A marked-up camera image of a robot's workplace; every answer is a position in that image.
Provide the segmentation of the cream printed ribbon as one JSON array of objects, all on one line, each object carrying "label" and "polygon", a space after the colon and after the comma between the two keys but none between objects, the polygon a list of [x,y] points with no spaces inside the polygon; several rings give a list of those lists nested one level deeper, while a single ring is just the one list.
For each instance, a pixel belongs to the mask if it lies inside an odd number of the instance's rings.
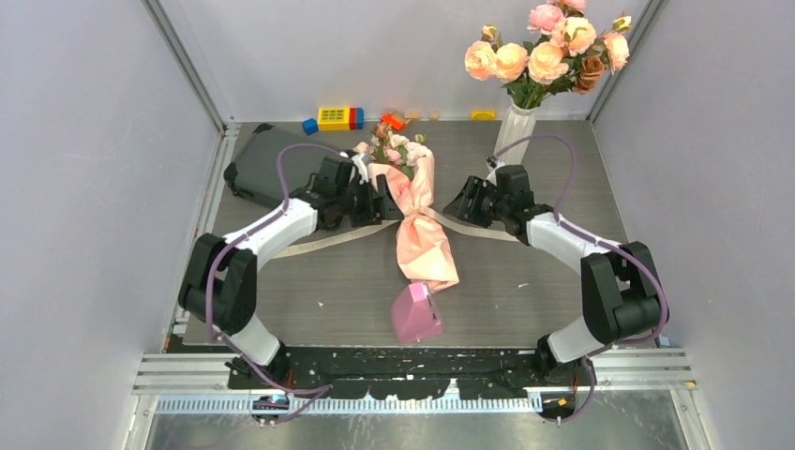
[{"label": "cream printed ribbon", "polygon": [[[501,232],[499,230],[491,230],[491,229],[481,229],[470,225],[455,222],[453,219],[447,218],[441,213],[438,213],[431,208],[425,207],[421,209],[420,212],[426,217],[435,220],[444,228],[447,228],[455,233],[468,235],[472,237],[493,239],[498,241],[514,242],[516,240],[514,236],[511,236],[506,232]],[[351,242],[356,239],[364,238],[372,234],[378,233],[382,230],[387,229],[392,224],[394,224],[394,221],[387,221],[379,225],[368,226],[363,229],[356,229],[353,231],[344,232],[342,234],[326,237],[316,241],[291,245],[281,250],[276,256],[274,256],[274,259],[298,256],[316,250],[320,250],[322,248],[330,248],[338,246],[344,243]]]}]

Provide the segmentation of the pink paper bouquet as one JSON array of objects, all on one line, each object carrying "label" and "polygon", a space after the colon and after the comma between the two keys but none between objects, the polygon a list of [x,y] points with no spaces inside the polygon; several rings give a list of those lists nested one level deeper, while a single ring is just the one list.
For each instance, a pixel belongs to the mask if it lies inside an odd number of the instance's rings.
[{"label": "pink paper bouquet", "polygon": [[373,158],[368,176],[385,177],[389,193],[403,215],[397,229],[397,264],[412,282],[433,292],[459,283],[449,239],[430,207],[434,203],[435,158],[420,137],[410,139],[380,122],[368,142],[354,147]]}]

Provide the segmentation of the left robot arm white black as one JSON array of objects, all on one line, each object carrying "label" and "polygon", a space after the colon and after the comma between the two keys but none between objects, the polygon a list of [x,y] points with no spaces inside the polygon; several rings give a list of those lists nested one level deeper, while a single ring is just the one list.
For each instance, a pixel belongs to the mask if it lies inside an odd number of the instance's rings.
[{"label": "left robot arm white black", "polygon": [[383,174],[366,157],[325,157],[305,187],[288,193],[275,210],[224,236],[201,235],[193,245],[177,296],[180,308],[228,338],[253,363],[262,386],[280,386],[288,373],[282,342],[256,316],[258,273],[279,252],[343,218],[362,227],[400,220]]}]

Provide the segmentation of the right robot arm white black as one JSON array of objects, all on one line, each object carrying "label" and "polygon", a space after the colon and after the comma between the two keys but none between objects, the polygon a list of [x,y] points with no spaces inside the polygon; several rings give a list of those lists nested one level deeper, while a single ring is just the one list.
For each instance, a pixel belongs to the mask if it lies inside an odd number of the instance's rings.
[{"label": "right robot arm white black", "polygon": [[668,306],[649,248],[639,242],[605,240],[538,203],[530,177],[520,165],[493,170],[487,179],[471,176],[442,210],[450,218],[481,228],[495,221],[522,244],[545,251],[580,276],[581,315],[538,339],[535,372],[559,384],[573,362],[644,332],[655,333],[668,319]]}]

